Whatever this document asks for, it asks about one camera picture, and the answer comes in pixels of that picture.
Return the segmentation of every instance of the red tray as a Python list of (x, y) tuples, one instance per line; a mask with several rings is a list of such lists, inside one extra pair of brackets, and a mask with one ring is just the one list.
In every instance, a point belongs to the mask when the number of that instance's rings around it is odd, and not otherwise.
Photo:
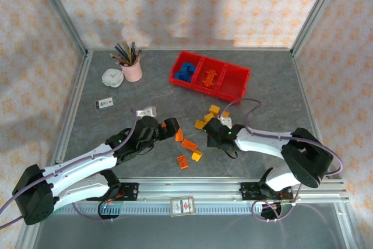
[[(180, 71), (181, 66), (185, 62), (191, 62), (196, 66), (191, 83), (173, 78), (175, 72)], [(207, 87), (203, 81), (206, 80), (207, 71), (209, 70), (214, 70), (217, 75), (214, 76), (212, 85)], [(248, 68), (229, 64), (228, 62), (219, 61), (192, 52), (181, 51), (171, 68), (169, 82), (220, 99), (233, 101), (244, 96), (249, 77), (250, 69)]]

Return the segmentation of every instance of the yellow block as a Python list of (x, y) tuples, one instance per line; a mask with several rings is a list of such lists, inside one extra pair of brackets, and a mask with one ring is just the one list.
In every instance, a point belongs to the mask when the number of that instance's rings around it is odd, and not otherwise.
[(217, 117), (217, 115), (219, 114), (219, 111), (220, 111), (220, 107), (218, 107), (216, 105), (211, 105), (210, 106), (209, 113), (212, 113), (215, 117)]
[(202, 153), (200, 151), (194, 151), (192, 155), (192, 160), (195, 160), (198, 162), (200, 160), (200, 157), (202, 157)]
[(214, 118), (215, 116), (214, 116), (214, 114), (212, 114), (212, 113), (209, 113), (209, 114), (207, 114), (207, 115), (205, 115), (205, 117), (203, 118), (203, 120), (205, 121), (205, 122), (209, 122), (212, 118)]
[(206, 125), (206, 122), (197, 120), (194, 124), (194, 127), (197, 129), (203, 129), (203, 127)]

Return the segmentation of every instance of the orange block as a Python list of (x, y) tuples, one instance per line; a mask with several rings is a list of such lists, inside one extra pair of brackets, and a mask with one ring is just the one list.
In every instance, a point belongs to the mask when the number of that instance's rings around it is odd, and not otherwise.
[(190, 151), (196, 151), (196, 149), (198, 148), (198, 145), (196, 143), (193, 143), (192, 141), (189, 141), (187, 139), (184, 139), (182, 142), (181, 142), (181, 146), (183, 146), (184, 148), (187, 148), (188, 150)]
[(184, 155), (182, 155), (180, 157), (177, 157), (177, 161), (179, 162), (180, 169), (185, 169), (185, 168), (189, 167), (187, 159)]
[(182, 141), (183, 138), (184, 138), (184, 136), (182, 134), (182, 130), (181, 130), (181, 128), (179, 128), (179, 130), (175, 134), (175, 141)]

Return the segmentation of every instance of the floral wallpaper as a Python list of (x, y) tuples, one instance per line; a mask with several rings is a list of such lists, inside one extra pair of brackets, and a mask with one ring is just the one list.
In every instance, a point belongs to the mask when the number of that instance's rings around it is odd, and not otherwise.
[(297, 58), (324, 143), (373, 248), (373, 0), (331, 0)]
[[(3, 205), (26, 167), (50, 160), (81, 56), (48, 0), (0, 0), (0, 11)], [(0, 224), (18, 216), (12, 203)], [(0, 248), (14, 248), (22, 223), (0, 231)]]
[(315, 0), (61, 0), (87, 48), (291, 47)]

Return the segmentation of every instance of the gray marble surface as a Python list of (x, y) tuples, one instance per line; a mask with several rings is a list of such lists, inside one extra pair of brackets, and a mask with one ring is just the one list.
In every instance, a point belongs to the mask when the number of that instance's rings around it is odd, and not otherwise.
[[(133, 123), (131, 107), (141, 110), (157, 108), (157, 119), (176, 117), (184, 137), (198, 144), (203, 153), (199, 162), (179, 142), (168, 139), (144, 156), (113, 168), (118, 177), (137, 176), (245, 176), (260, 178), (266, 169), (284, 162), (256, 152), (241, 152), (232, 160), (224, 152), (207, 148), (207, 135), (195, 129), (212, 104), (223, 108), (227, 102), (193, 92), (168, 82), (171, 67), (180, 51), (144, 51), (141, 58), (143, 78), (138, 82), (124, 80), (118, 88), (101, 82), (108, 68), (118, 68), (110, 51), (95, 51), (87, 74), (65, 161), (79, 156), (103, 143)], [(251, 69), (245, 97), (259, 99), (264, 105), (252, 116), (252, 128), (267, 131), (293, 131), (297, 127), (311, 130), (300, 85), (288, 51), (194, 51)], [(114, 107), (96, 111), (95, 101), (113, 97)], [(245, 113), (254, 103), (244, 101), (229, 109), (234, 124), (243, 124)], [(180, 170), (177, 157), (185, 155), (189, 167)]]

